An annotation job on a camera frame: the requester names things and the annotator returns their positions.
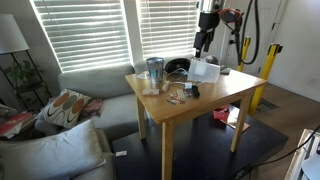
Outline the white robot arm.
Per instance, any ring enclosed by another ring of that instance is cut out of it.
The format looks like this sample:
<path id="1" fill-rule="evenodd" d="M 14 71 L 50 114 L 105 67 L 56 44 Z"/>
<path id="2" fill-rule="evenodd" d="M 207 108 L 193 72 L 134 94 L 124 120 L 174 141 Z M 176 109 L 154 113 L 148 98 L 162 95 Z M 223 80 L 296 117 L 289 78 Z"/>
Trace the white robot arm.
<path id="1" fill-rule="evenodd" d="M 220 22 L 231 29 L 236 37 L 239 37 L 243 13 L 239 9 L 224 8 L 223 3 L 224 0 L 199 0 L 196 3 L 196 8 L 200 11 L 198 21 L 200 30 L 195 35 L 193 45 L 197 58 L 200 57 L 202 51 L 209 50 L 214 40 L 215 29 Z"/>

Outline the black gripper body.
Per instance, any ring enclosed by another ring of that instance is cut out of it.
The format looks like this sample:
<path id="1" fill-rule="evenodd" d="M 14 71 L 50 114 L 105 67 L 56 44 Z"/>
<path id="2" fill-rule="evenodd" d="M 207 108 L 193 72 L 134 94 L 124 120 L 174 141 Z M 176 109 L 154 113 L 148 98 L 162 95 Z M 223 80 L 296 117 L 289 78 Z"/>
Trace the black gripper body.
<path id="1" fill-rule="evenodd" d="M 200 31 L 196 33 L 193 47 L 196 49 L 195 56 L 200 57 L 201 52 L 208 52 L 211 42 L 214 39 L 215 30 L 211 29 L 209 32 Z"/>

